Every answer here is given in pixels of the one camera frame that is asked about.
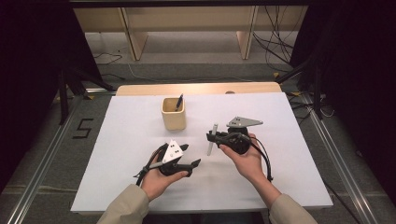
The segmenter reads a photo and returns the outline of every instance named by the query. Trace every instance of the person's left hand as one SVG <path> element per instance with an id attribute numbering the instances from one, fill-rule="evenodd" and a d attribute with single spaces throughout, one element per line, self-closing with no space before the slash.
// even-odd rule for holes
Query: person's left hand
<path id="1" fill-rule="evenodd" d="M 152 163 L 155 163 L 158 155 L 154 158 Z M 148 200 L 151 202 L 152 200 L 158 198 L 163 194 L 166 188 L 169 187 L 172 183 L 178 181 L 179 179 L 186 176 L 189 172 L 181 171 L 175 173 L 174 175 L 163 175 L 161 174 L 159 169 L 152 169 L 148 171 L 148 173 L 143 177 L 142 190 L 146 192 L 148 195 Z"/>

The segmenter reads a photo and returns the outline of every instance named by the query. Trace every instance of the gray floor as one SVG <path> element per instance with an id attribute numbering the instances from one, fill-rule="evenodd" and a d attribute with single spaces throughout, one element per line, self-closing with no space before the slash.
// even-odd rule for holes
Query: gray floor
<path id="1" fill-rule="evenodd" d="M 264 38 L 270 36 L 265 32 L 259 35 Z M 131 60 L 123 34 L 87 34 L 86 36 L 93 55 L 106 52 L 122 56 L 121 59 L 111 64 L 107 63 L 119 57 L 102 55 L 95 59 L 102 74 L 111 74 L 104 76 L 105 82 L 116 87 L 124 84 L 146 83 L 273 81 L 276 70 L 272 69 L 268 63 L 276 68 L 290 69 L 275 57 L 267 60 L 268 55 L 265 50 L 255 41 L 252 43 L 249 59 L 242 60 L 234 33 L 150 33 L 144 54 L 138 62 Z M 295 36 L 296 34 L 293 33 L 288 37 L 289 44 L 293 44 Z M 279 48 L 276 48 L 276 52 L 281 54 Z M 295 81 L 296 78 L 285 82 L 281 86 L 282 90 L 296 91 Z M 91 83 L 85 83 L 85 85 L 87 88 L 97 88 Z M 84 217 L 70 212 L 70 206 L 76 196 L 79 182 L 91 156 L 111 98 L 111 94 L 108 93 L 91 93 L 90 95 L 93 96 L 92 99 L 86 98 L 75 107 L 70 126 L 65 132 L 64 139 L 51 161 L 37 194 L 27 209 L 23 223 L 95 223 L 99 218 L 98 216 Z M 295 102 L 302 100 L 301 97 L 292 99 Z M 324 109 L 328 113 L 332 112 L 331 108 Z M 295 109 L 294 112 L 297 120 L 301 122 L 302 133 L 322 178 L 346 202 L 353 213 L 359 216 L 356 202 L 340 177 L 312 117 L 299 119 L 307 114 L 304 107 Z M 77 131 L 81 119 L 93 119 L 86 122 L 87 127 L 92 131 L 88 138 L 74 139 L 73 136 L 81 135 L 81 132 Z M 14 206 L 17 205 L 26 186 L 35 175 L 35 170 L 45 156 L 52 138 L 60 128 L 59 120 L 60 104 L 57 99 L 54 99 L 33 147 L 26 153 L 0 196 L 0 223 L 7 223 Z M 337 118 L 336 112 L 330 118 L 324 117 L 323 122 L 367 200 L 377 223 L 396 223 L 395 206 L 375 180 L 364 159 L 357 156 L 357 149 L 342 122 Z M 331 191 L 329 193 L 333 198 L 334 206 L 329 209 L 309 210 L 313 217 L 319 223 L 354 223 L 354 219 L 340 201 Z"/>

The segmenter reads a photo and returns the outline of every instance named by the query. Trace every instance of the table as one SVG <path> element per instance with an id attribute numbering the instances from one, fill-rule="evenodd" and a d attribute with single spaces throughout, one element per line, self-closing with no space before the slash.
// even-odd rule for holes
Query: table
<path id="1" fill-rule="evenodd" d="M 261 211 L 265 204 L 237 173 L 232 161 L 216 146 L 212 155 L 206 156 L 209 143 L 205 133 L 214 122 L 219 124 L 219 131 L 226 131 L 225 124 L 234 116 L 263 121 L 263 125 L 248 129 L 263 142 L 272 164 L 273 183 L 282 192 L 305 208 L 332 206 L 285 94 L 278 85 L 271 89 L 276 85 L 212 83 L 120 88 L 106 112 L 71 211 L 83 215 L 103 213 L 125 187 L 136 181 L 133 175 L 145 165 L 152 151 L 171 139 L 190 145 L 179 163 L 202 161 L 191 177 L 170 186 L 151 202 L 150 213 Z M 259 87 L 267 92 L 255 91 Z M 149 95 L 145 88 L 157 90 Z M 132 90 L 136 94 L 141 90 L 142 95 L 125 95 Z M 169 132 L 163 126 L 161 102 L 165 96 L 174 95 L 175 90 L 177 95 L 181 90 L 191 90 L 182 92 L 187 128 Z M 223 94 L 224 91 L 238 93 Z"/>

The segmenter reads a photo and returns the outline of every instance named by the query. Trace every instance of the person's right hand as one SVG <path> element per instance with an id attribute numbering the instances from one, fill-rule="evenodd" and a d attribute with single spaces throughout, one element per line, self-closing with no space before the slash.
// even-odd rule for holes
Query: person's right hand
<path id="1" fill-rule="evenodd" d="M 249 136 L 251 137 L 252 143 L 260 148 L 257 145 L 257 140 L 255 139 L 256 135 L 254 133 L 250 133 Z M 248 181 L 252 182 L 254 177 L 265 177 L 264 173 L 262 172 L 262 155 L 259 151 L 257 151 L 256 148 L 250 146 L 245 154 L 239 155 L 225 145 L 220 145 L 219 147 L 224 152 L 224 154 L 233 160 L 233 163 L 235 163 L 239 174 Z"/>

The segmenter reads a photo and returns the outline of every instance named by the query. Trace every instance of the hand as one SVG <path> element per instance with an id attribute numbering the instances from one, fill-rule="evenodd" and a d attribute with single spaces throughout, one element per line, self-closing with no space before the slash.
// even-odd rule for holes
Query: hand
<path id="1" fill-rule="evenodd" d="M 249 136 L 251 137 L 252 143 L 260 148 L 257 144 L 257 140 L 255 139 L 256 135 L 254 133 L 250 133 Z M 247 152 L 243 155 L 239 155 L 225 145 L 220 145 L 219 147 L 224 154 L 233 160 L 239 174 L 248 181 L 252 182 L 253 178 L 262 177 L 264 175 L 262 172 L 262 155 L 253 146 L 250 146 Z"/>
<path id="2" fill-rule="evenodd" d="M 148 200 L 151 202 L 152 200 L 158 198 L 163 194 L 166 188 L 169 187 L 172 183 L 178 181 L 179 179 L 186 176 L 189 172 L 182 171 L 175 173 L 174 175 L 163 175 L 161 174 L 159 169 L 152 169 L 148 171 L 148 173 L 143 178 L 142 190 L 146 192 L 148 195 Z"/>

